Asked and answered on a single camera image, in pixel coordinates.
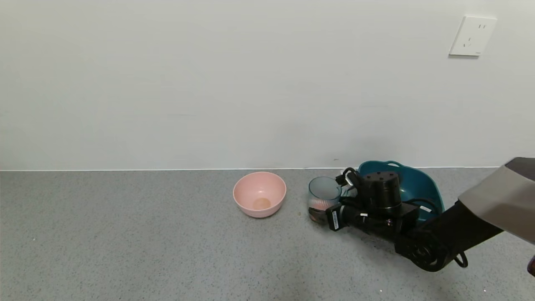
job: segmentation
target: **clear glass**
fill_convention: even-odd
[[[333,178],[317,177],[308,184],[308,191],[308,207],[326,210],[338,203],[342,188]]]

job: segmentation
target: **bowl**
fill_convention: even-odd
[[[234,201],[245,214],[256,218],[268,217],[282,206],[286,184],[271,172],[253,172],[236,183],[233,195]]]

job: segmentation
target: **table surface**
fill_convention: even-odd
[[[445,207],[493,169],[425,169]],[[502,233],[437,273],[356,229],[307,216],[307,184],[336,170],[274,170],[281,210],[244,215],[247,170],[0,173],[1,299],[535,300],[535,247]]]

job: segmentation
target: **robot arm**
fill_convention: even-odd
[[[309,208],[317,221],[328,223],[333,231],[350,225],[390,240],[396,253],[429,272],[453,260],[468,266],[464,251],[504,230],[535,244],[532,158],[509,161],[461,194],[453,207],[421,224],[417,222],[419,206],[401,202],[396,173],[361,176],[348,168],[337,182],[342,186],[354,183],[358,195],[342,198],[324,212]],[[528,271],[535,274],[535,257]]]

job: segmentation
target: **electrical socket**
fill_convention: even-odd
[[[496,22],[496,18],[465,16],[449,54],[481,55],[491,38]]]

